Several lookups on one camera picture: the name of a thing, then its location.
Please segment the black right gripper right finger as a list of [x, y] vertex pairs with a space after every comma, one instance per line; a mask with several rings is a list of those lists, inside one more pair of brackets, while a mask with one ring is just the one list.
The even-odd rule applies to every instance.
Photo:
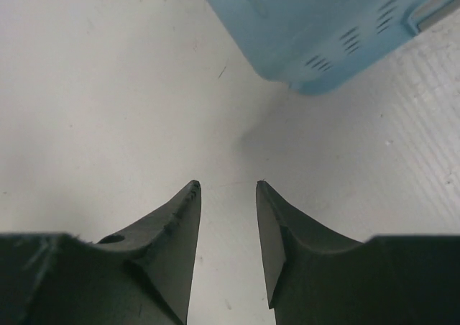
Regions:
[[459, 237], [359, 242], [256, 187], [269, 307], [278, 324], [457, 324]]

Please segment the light blue perforated basket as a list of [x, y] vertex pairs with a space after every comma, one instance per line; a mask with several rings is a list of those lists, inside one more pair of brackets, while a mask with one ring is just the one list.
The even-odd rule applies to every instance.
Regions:
[[207, 0], [258, 75], [324, 93], [409, 42], [459, 0]]

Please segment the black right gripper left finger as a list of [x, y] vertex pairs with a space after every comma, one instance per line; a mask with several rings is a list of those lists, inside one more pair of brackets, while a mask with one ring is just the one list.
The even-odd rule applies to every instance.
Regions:
[[185, 324], [201, 186], [97, 243], [64, 232], [1, 235], [3, 324]]

